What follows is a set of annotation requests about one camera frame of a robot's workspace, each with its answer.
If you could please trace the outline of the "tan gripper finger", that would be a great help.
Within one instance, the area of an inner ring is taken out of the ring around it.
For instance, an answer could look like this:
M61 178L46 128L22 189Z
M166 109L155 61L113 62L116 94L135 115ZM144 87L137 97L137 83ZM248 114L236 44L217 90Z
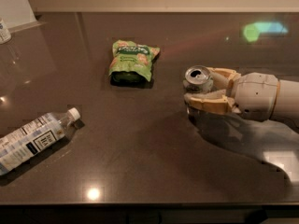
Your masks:
M210 93L185 93L186 104L197 110L218 115L229 113L240 114L235 99L226 95L226 90L213 91Z
M241 74L233 69L208 67L211 83L208 88L214 90L231 90Z

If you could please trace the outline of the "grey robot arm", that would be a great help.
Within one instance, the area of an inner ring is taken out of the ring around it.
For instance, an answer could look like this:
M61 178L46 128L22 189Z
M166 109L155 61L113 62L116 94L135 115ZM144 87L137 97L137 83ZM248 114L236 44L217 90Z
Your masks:
M185 72L185 104L193 109L242 119L299 120L299 83L273 75L241 75L227 68L192 66Z

